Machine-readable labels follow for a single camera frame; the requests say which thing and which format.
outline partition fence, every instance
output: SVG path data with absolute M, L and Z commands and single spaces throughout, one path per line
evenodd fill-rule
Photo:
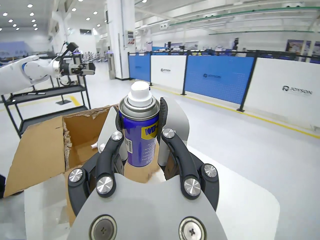
M 320 56 L 198 50 L 129 53 L 128 58 L 131 79 L 238 104 L 241 112 L 262 111 L 320 127 Z

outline cardboard box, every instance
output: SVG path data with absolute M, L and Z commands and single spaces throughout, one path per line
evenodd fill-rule
M 6 181 L 4 196 L 8 197 L 82 166 L 98 149 L 92 149 L 112 106 L 55 117 L 29 126 L 22 135 Z M 146 183 L 159 170 L 157 145 L 153 161 L 146 167 L 124 167 L 125 177 Z M 75 216 L 67 193 L 67 212 L 72 225 Z

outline black metal shelf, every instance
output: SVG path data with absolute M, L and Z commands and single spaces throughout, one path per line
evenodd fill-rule
M 50 98 L 50 97 L 55 97 L 59 95 L 73 94 L 78 92 L 85 92 L 85 91 L 86 91 L 85 87 L 81 85 L 42 89 L 42 90 L 36 90 L 36 91 L 11 95 L 6 100 L 6 102 L 8 105 L 12 105 L 12 104 L 25 103 L 25 102 L 30 102 L 34 100 Z
M 86 111 L 86 110 L 88 110 L 88 108 L 83 105 L 83 106 L 77 106 L 77 107 L 67 109 L 67 110 L 58 111 L 55 113 L 48 113 L 45 115 L 40 115 L 37 117 L 25 119 L 25 120 L 21 121 L 21 124 L 19 127 L 19 132 L 22 135 L 28 126 L 38 124 L 38 123 L 44 122 L 46 120 L 61 116 L 61 115 L 68 115 L 68 114 L 78 113 L 78 112 L 82 112 L 82 111 Z
M 80 58 L 80 63 L 82 63 L 82 59 L 81 59 L 81 55 L 73 55 L 73 56 L 64 56 L 62 57 L 63 59 L 73 59 L 74 64 L 76 64 L 76 58 Z M 59 80 L 57 79 L 57 84 L 58 86 L 55 87 L 52 78 L 50 77 L 51 80 L 51 85 L 52 88 L 49 89 L 42 89 L 42 90 L 36 90 L 34 86 L 33 87 L 33 91 L 31 92 L 25 92 L 25 93 L 19 93 L 19 94 L 10 94 L 10 97 L 6 100 L 5 97 L 3 95 L 1 95 L 1 100 L 8 112 L 8 115 L 11 119 L 11 122 L 17 132 L 17 134 L 19 135 L 19 137 L 21 138 L 22 134 L 25 132 L 25 130 L 27 129 L 28 126 L 37 124 L 37 123 L 41 123 L 43 121 L 52 119 L 54 117 L 58 117 L 61 115 L 68 115 L 68 114 L 72 114 L 72 113 L 77 113 L 77 112 L 82 112 L 82 111 L 86 111 L 88 110 L 88 108 L 85 105 L 85 99 L 83 96 L 83 92 L 86 93 L 87 96 L 87 102 L 88 102 L 88 106 L 89 109 L 91 109 L 91 105 L 90 105 L 90 100 L 89 100 L 89 94 L 88 94 L 88 88 L 87 88 L 87 82 L 86 82 L 86 77 L 83 76 L 83 83 L 81 83 L 80 81 L 80 77 L 77 76 L 77 83 L 76 85 L 70 85 L 70 86 L 60 86 Z M 82 98 L 82 106 L 77 106 L 71 109 L 66 109 L 66 110 L 62 110 L 62 111 L 58 111 L 58 112 L 54 112 L 54 113 L 48 113 L 45 115 L 41 115 L 41 116 L 37 116 L 37 117 L 33 117 L 33 118 L 29 118 L 29 119 L 23 119 L 21 112 L 19 110 L 18 104 L 19 103 L 25 103 L 25 102 L 30 102 L 30 101 L 35 101 L 35 100 L 40 100 L 40 99 L 44 99 L 44 98 L 50 98 L 50 97 L 55 97 L 55 96 L 61 96 L 62 101 L 57 102 L 57 104 L 59 105 L 64 105 L 66 103 L 70 103 L 71 101 L 69 100 L 64 100 L 63 99 L 63 95 L 67 95 L 67 94 L 73 94 L 73 93 L 81 93 L 81 98 Z M 12 114 L 11 111 L 9 109 L 10 105 L 14 105 L 17 113 L 20 117 L 21 123 L 20 123 L 20 127 L 18 128 Z

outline blue spray can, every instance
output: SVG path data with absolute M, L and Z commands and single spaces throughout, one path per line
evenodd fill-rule
M 136 81 L 130 93 L 119 103 L 124 128 L 124 141 L 128 151 L 128 163 L 144 167 L 155 154 L 160 102 L 151 94 L 145 81 Z

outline wd-40 logo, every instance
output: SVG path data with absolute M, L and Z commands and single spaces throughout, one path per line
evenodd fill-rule
M 158 122 L 147 127 L 141 127 L 141 138 L 145 140 L 153 139 L 158 133 Z

